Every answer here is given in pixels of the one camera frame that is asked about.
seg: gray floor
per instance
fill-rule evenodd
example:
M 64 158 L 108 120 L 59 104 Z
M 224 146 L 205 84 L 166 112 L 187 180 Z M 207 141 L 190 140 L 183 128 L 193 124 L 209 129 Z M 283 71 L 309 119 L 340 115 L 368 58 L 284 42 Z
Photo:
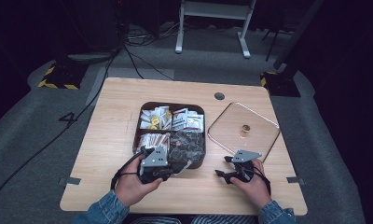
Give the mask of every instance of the gray floor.
M 236 39 L 240 30 L 188 31 L 182 54 L 174 53 L 175 35 L 128 49 L 156 68 L 168 71 L 175 80 L 259 86 L 261 72 L 275 71 L 272 64 L 282 47 L 276 46 L 265 62 L 270 37 L 262 42 L 263 32 L 248 31 L 246 41 L 252 58 L 246 60 Z M 286 37 L 281 37 L 279 43 L 285 42 Z M 134 60 L 138 68 L 152 69 L 139 59 Z M 77 114 L 84 108 L 105 67 L 105 63 L 91 65 L 78 91 L 38 88 L 50 64 L 43 64 L 29 76 L 32 90 L 0 120 L 0 186 L 65 127 L 65 122 L 58 121 L 60 117 L 69 112 Z M 130 58 L 122 51 L 112 63 L 109 76 L 138 77 L 124 72 L 125 68 L 133 71 Z M 146 78 L 158 78 L 158 74 Z M 297 73 L 295 82 L 300 98 L 270 99 L 297 175 L 305 182 L 301 188 L 309 212 L 297 217 L 297 222 L 365 223 L 357 188 L 317 110 L 312 98 L 314 90 L 301 73 Z M 93 108 L 90 106 L 78 122 L 3 188 L 0 223 L 68 223 L 73 219 L 76 212 L 64 212 L 59 207 L 63 186 L 58 182 L 71 173 Z

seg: white metal stand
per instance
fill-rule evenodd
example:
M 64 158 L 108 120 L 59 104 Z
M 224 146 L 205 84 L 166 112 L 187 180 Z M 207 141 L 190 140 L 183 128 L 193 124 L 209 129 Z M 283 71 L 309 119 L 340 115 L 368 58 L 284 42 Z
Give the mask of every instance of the white metal stand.
M 175 52 L 181 53 L 183 51 L 185 15 L 214 17 L 244 21 L 242 32 L 238 32 L 237 37 L 242 47 L 242 54 L 244 55 L 244 58 L 250 58 L 251 54 L 248 50 L 244 38 L 245 34 L 247 33 L 248 25 L 250 24 L 251 16 L 253 15 L 255 4 L 256 0 L 251 0 L 250 6 L 234 6 L 215 3 L 188 2 L 186 0 L 182 0 L 180 8 L 180 28 L 177 36 L 177 43 L 175 45 Z

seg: hand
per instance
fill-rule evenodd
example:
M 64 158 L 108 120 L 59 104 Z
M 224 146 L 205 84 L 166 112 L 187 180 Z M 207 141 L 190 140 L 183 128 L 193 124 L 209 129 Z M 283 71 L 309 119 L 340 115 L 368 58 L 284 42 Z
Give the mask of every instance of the hand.
M 254 167 L 264 175 L 262 161 L 253 160 Z M 254 175 L 248 183 L 242 182 L 236 177 L 232 177 L 230 181 L 239 189 L 241 189 L 248 197 L 250 202 L 256 205 L 259 209 L 271 202 L 268 189 L 265 182 L 258 175 Z
M 162 178 L 156 179 L 154 182 L 149 184 L 141 183 L 138 178 L 138 165 L 143 159 L 143 155 L 134 159 L 122 172 L 120 179 L 115 187 L 115 194 L 117 198 L 125 205 L 130 207 L 131 205 L 140 202 L 148 193 L 154 191 L 159 187 L 159 184 L 163 181 Z

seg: denim jacket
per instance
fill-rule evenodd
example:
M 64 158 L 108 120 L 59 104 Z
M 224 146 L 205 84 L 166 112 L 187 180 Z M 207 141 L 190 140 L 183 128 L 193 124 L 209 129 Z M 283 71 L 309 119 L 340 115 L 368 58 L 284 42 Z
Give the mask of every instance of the denim jacket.
M 285 211 L 275 201 L 271 201 L 259 211 L 260 222 L 264 224 L 296 223 L 292 211 L 288 213 Z M 92 204 L 87 212 L 79 214 L 73 224 L 118 224 L 128 214 L 129 208 L 122 204 L 113 190 L 110 190 L 99 202 Z

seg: person's left hand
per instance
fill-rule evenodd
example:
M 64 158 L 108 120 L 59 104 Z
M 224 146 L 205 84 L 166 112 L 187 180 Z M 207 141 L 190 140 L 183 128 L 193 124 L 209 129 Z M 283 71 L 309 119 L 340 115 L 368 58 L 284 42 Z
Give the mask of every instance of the person's left hand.
M 122 172 L 125 175 L 122 175 L 117 181 L 115 194 L 126 207 L 140 202 L 148 193 L 157 189 L 159 184 L 163 182 L 162 178 L 148 184 L 143 184 L 140 181 L 136 173 L 139 172 L 137 169 L 142 159 L 143 155 L 134 159 Z

